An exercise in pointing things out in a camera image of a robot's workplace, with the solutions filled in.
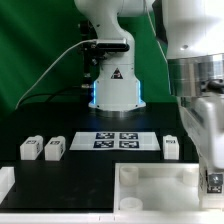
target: white block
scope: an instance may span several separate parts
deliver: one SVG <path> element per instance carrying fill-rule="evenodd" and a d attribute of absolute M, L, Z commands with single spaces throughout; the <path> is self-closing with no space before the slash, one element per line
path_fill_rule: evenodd
<path fill-rule="evenodd" d="M 0 204 L 15 183 L 14 167 L 3 167 L 0 170 Z"/>
<path fill-rule="evenodd" d="M 21 160 L 35 160 L 43 150 L 43 137 L 29 137 L 20 146 Z"/>
<path fill-rule="evenodd" d="M 60 161 L 64 152 L 65 152 L 65 138 L 63 136 L 51 138 L 51 140 L 45 146 L 45 160 Z"/>
<path fill-rule="evenodd" d="M 179 159 L 179 143 L 177 137 L 167 135 L 163 137 L 164 159 Z"/>
<path fill-rule="evenodd" d="M 124 186 L 135 186 L 138 184 L 139 169 L 137 166 L 122 166 L 120 168 L 120 183 Z"/>
<path fill-rule="evenodd" d="M 120 210 L 122 211 L 141 211 L 143 210 L 143 203 L 138 198 L 124 198 L 120 201 Z"/>

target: green screen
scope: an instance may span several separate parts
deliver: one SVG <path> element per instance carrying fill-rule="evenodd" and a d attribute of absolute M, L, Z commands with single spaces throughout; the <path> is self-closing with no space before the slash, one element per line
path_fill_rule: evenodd
<path fill-rule="evenodd" d="M 78 23 L 85 20 L 73 0 L 0 1 L 0 120 L 14 110 L 19 98 L 67 48 L 81 40 Z M 136 40 L 136 76 L 146 102 L 174 102 L 169 95 L 167 66 L 147 16 L 120 18 Z M 31 94 L 53 93 L 80 85 L 82 55 L 73 51 L 39 83 Z"/>

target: black table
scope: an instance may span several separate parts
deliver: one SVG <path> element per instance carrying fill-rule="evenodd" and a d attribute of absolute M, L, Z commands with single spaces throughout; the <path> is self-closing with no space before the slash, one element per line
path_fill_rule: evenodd
<path fill-rule="evenodd" d="M 178 162 L 197 162 L 192 141 L 180 121 L 175 103 L 152 103 L 144 114 L 109 119 L 90 114 L 78 103 L 32 103 L 20 107 L 0 125 L 0 166 L 15 167 L 16 183 L 0 205 L 0 212 L 113 212 L 114 175 L 117 162 L 164 163 L 161 151 L 69 151 L 77 131 L 128 131 L 174 135 L 180 144 Z M 20 160 L 20 145 L 42 135 L 45 143 L 55 136 L 66 138 L 60 162 Z"/>

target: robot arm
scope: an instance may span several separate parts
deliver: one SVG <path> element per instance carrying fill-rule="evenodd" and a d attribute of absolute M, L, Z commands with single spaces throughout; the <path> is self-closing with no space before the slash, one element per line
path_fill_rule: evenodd
<path fill-rule="evenodd" d="M 202 208 L 223 208 L 224 3 L 162 0 L 171 94 L 199 155 Z"/>
<path fill-rule="evenodd" d="M 125 48 L 123 52 L 110 49 L 113 54 L 105 51 L 90 108 L 122 114 L 145 106 L 134 75 L 134 39 L 117 21 L 117 16 L 145 14 L 145 2 L 152 11 L 154 0 L 75 0 L 93 24 L 98 46 Z M 157 0 L 155 4 L 162 7 L 171 94 L 178 99 L 184 128 L 200 158 L 201 206 L 223 207 L 224 94 L 215 92 L 223 88 L 224 80 L 223 0 Z"/>
<path fill-rule="evenodd" d="M 104 116 L 122 117 L 144 108 L 140 82 L 134 74 L 134 38 L 119 26 L 117 17 L 144 15 L 145 0 L 75 0 L 75 4 L 96 30 L 98 41 L 92 47 L 105 50 L 106 60 L 100 62 L 89 107 Z"/>

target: warning label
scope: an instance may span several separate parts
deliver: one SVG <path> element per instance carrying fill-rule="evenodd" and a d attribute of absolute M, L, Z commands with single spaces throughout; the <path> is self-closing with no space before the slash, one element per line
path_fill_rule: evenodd
<path fill-rule="evenodd" d="M 35 141 L 35 140 L 29 140 L 29 141 L 26 142 L 26 144 L 32 144 L 32 145 L 33 145 L 33 144 L 35 144 L 36 142 L 37 142 L 37 141 Z"/>
<path fill-rule="evenodd" d="M 175 142 L 175 140 L 166 140 L 166 143 L 167 144 L 175 144 L 176 142 Z"/>
<path fill-rule="evenodd" d="M 112 75 L 111 79 L 123 79 L 120 70 L 117 68 Z"/>

